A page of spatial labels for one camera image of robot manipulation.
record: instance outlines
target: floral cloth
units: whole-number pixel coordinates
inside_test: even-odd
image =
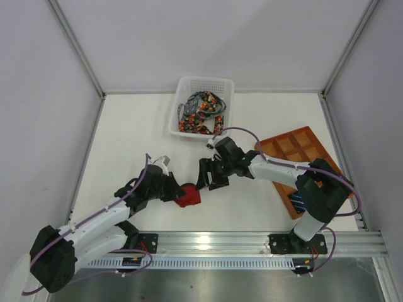
[[[224,101],[209,91],[200,91],[192,94],[186,104],[178,106],[179,131],[199,134],[216,134],[224,125]],[[203,122],[215,118],[213,132]]]

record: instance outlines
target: white tabletop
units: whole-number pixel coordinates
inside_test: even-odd
[[[168,168],[177,182],[196,183],[198,161],[211,157],[206,142],[170,135],[167,130],[173,94],[126,94],[106,97],[93,146],[72,214],[76,221],[102,207],[113,193],[137,177],[145,153],[168,155]],[[310,126],[337,162],[318,95],[288,93],[236,94],[233,126],[247,128],[264,140]],[[231,130],[230,137],[245,152],[254,138]],[[230,186],[201,191],[201,204],[180,208],[175,202],[150,201],[129,219],[138,229],[150,231],[289,231],[296,224],[270,181],[230,177]],[[347,201],[340,209],[350,212]],[[355,231],[354,217],[336,218],[336,231]]]

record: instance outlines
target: gray floor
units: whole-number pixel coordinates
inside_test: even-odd
[[[52,301],[371,302],[384,299],[371,259],[333,259],[313,278],[297,278],[290,271],[149,270],[125,279],[106,274],[66,286],[52,296]]]

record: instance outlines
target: brown compartment box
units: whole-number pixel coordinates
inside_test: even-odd
[[[309,126],[262,140],[261,145],[265,154],[277,159],[294,162],[313,162],[317,158],[324,159],[338,174],[342,174]],[[254,149],[259,150],[257,143]],[[298,214],[288,198],[289,194],[295,193],[297,190],[277,182],[273,183],[291,217],[293,219],[300,218],[304,213]]]

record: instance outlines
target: red cloth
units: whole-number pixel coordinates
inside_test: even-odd
[[[196,191],[196,185],[194,184],[183,184],[181,186],[182,190],[186,192],[186,195],[182,198],[175,199],[174,201],[184,208],[185,206],[193,206],[195,204],[201,203],[200,192]]]

